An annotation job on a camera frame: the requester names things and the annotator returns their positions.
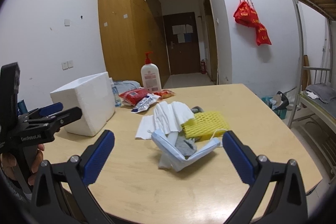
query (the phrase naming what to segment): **teal basket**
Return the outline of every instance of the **teal basket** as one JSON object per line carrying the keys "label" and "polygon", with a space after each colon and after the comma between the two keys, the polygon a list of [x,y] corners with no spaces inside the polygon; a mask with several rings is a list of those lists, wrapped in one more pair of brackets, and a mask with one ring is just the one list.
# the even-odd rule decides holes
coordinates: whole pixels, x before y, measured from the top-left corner
{"label": "teal basket", "polygon": [[[272,108],[272,103],[269,101],[270,99],[272,99],[272,97],[262,97],[262,101],[268,105],[269,108]],[[281,109],[281,110],[273,110],[273,112],[278,115],[278,117],[281,120],[284,120],[286,118],[286,114],[287,114],[287,109]]]}

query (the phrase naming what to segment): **styrofoam box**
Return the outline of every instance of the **styrofoam box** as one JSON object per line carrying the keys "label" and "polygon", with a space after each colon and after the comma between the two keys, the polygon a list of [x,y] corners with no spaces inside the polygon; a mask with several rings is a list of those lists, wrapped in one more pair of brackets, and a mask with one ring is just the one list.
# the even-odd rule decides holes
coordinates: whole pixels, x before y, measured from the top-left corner
{"label": "styrofoam box", "polygon": [[82,118],[64,126],[69,133],[95,136],[113,116],[115,99],[107,72],[72,81],[50,93],[53,103],[61,102],[64,110],[78,106]]}

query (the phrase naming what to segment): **screw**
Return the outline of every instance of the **screw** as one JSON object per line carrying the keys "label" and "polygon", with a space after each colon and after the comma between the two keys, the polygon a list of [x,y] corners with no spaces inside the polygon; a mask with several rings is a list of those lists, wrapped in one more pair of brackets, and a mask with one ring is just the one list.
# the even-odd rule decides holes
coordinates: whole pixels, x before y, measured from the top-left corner
{"label": "screw", "polygon": [[289,160],[289,164],[290,164],[291,166],[296,166],[296,165],[297,165],[297,162],[296,162],[296,160]]}
{"label": "screw", "polygon": [[77,155],[71,156],[70,161],[71,162],[78,162],[79,161],[79,157]]}
{"label": "screw", "polygon": [[48,165],[48,161],[47,160],[44,160],[41,162],[41,166],[42,167],[46,167]]}
{"label": "screw", "polygon": [[265,155],[260,155],[260,156],[258,156],[258,160],[261,161],[261,162],[265,162],[265,161],[267,161],[267,157]]}

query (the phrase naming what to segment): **table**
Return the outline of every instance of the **table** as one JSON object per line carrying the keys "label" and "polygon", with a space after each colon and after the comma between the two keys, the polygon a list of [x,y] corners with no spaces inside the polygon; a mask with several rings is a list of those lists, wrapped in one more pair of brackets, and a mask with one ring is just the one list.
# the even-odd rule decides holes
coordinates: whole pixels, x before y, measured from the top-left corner
{"label": "table", "polygon": [[[242,84],[173,89],[175,97],[189,107],[220,111],[242,143],[256,155],[271,161],[298,161],[305,190],[322,180],[313,160],[287,126],[256,95]],[[151,115],[150,109],[144,115]],[[176,173],[159,170],[161,152],[152,140],[135,140],[142,115],[129,107],[116,109],[103,129],[115,134],[115,147],[95,184],[89,188],[101,207],[120,218],[145,224],[223,223],[248,189],[230,159],[217,148],[196,163]],[[55,134],[45,145],[45,159],[51,163],[80,155],[95,137]],[[263,214],[271,197],[272,183],[256,217]]]}

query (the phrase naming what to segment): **wardrobe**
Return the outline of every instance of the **wardrobe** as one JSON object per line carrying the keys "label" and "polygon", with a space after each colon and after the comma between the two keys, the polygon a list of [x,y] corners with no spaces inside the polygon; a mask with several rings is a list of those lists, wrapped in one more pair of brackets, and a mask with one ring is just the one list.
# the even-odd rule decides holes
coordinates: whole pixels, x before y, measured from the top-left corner
{"label": "wardrobe", "polygon": [[113,80],[135,80],[145,52],[160,71],[162,86],[169,78],[161,3],[159,0],[98,0],[101,45],[106,70]]}

